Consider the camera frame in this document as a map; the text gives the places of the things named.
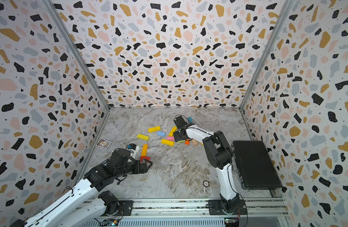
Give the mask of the red block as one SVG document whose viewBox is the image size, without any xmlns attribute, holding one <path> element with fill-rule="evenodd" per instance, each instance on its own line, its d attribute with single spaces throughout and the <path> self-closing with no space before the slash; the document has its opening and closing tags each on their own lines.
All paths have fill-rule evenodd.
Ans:
<svg viewBox="0 0 348 227">
<path fill-rule="evenodd" d="M 142 162 L 143 160 L 150 160 L 150 157 L 146 157 L 146 156 L 141 156 L 140 157 L 140 161 Z"/>
</svg>

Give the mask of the orange-yellow long block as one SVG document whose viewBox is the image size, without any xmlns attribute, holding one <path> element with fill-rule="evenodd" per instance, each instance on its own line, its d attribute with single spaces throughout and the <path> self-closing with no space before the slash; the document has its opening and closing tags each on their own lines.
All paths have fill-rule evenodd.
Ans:
<svg viewBox="0 0 348 227">
<path fill-rule="evenodd" d="M 142 147 L 142 152 L 141 152 L 141 156 L 142 157 L 145 157 L 146 154 L 147 154 L 147 149 L 148 149 L 148 145 L 147 144 L 144 144 L 143 147 Z"/>
</svg>

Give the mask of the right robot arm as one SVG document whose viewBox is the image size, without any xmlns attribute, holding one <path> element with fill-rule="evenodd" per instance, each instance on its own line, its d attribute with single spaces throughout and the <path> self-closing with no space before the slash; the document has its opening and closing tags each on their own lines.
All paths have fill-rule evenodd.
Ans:
<svg viewBox="0 0 348 227">
<path fill-rule="evenodd" d="M 240 196 L 233 181 L 233 150 L 223 132 L 202 129 L 182 115 L 176 115 L 174 123 L 176 142 L 196 140 L 203 144 L 207 159 L 218 175 L 222 210 L 227 214 L 237 211 Z"/>
</svg>

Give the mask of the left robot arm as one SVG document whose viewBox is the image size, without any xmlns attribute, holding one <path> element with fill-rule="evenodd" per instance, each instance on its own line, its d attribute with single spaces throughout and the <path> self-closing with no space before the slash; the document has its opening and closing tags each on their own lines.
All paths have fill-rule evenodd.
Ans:
<svg viewBox="0 0 348 227">
<path fill-rule="evenodd" d="M 91 168 L 68 192 L 48 208 L 27 220 L 18 219 L 13 227 L 73 227 L 107 214 L 124 215 L 124 208 L 110 191 L 104 189 L 129 175 L 145 174 L 152 167 L 150 160 L 137 160 L 132 149 L 117 148 L 111 156 Z"/>
</svg>

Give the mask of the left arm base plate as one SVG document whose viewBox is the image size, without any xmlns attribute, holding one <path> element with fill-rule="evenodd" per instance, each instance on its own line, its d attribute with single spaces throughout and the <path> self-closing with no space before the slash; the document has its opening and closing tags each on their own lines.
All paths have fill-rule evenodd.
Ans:
<svg viewBox="0 0 348 227">
<path fill-rule="evenodd" d="M 134 201 L 119 200 L 106 207 L 105 215 L 111 217 L 130 216 L 132 213 Z"/>
</svg>

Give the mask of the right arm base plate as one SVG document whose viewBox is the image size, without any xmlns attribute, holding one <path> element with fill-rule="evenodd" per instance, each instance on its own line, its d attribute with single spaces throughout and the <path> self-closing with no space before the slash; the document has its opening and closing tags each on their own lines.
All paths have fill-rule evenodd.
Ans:
<svg viewBox="0 0 348 227">
<path fill-rule="evenodd" d="M 209 209 L 210 215 L 247 215 L 247 206 L 244 200 L 236 203 L 227 203 L 221 200 L 209 200 L 206 208 Z"/>
</svg>

